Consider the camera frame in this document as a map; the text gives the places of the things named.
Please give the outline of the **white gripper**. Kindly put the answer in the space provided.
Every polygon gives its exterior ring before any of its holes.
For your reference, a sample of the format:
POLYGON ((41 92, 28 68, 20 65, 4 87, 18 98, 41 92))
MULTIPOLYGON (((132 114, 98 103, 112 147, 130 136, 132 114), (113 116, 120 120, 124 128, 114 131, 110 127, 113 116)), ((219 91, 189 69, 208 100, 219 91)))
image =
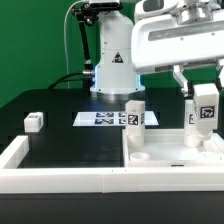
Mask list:
POLYGON ((217 63, 224 91, 224 9, 219 0, 140 0, 135 5, 131 57, 139 74, 168 71, 185 97, 193 95, 184 67, 217 63))

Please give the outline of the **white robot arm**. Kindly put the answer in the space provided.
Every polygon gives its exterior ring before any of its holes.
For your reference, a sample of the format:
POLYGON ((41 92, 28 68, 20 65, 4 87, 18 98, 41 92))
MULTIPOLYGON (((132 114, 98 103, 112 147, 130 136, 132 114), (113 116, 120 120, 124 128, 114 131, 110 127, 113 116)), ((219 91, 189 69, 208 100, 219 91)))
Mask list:
POLYGON ((139 77, 171 71, 190 93, 185 69, 224 59, 224 4, 219 0, 139 0, 134 18, 122 0, 89 0, 99 13, 101 56, 91 90, 103 95, 142 91, 139 77))

